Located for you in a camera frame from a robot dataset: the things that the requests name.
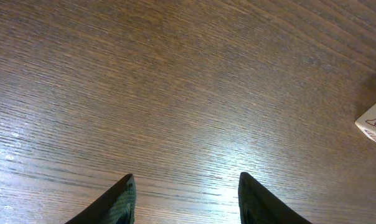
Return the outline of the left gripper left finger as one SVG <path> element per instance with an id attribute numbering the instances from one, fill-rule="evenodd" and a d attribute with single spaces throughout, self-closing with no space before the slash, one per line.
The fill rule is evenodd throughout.
<path id="1" fill-rule="evenodd" d="M 133 224 L 136 185 L 127 174 L 66 224 Z"/>

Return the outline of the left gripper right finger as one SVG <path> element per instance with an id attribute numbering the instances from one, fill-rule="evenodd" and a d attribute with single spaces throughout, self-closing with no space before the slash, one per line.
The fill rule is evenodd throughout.
<path id="1" fill-rule="evenodd" d="M 241 224 L 311 224 L 247 172 L 240 174 L 238 204 Z"/>

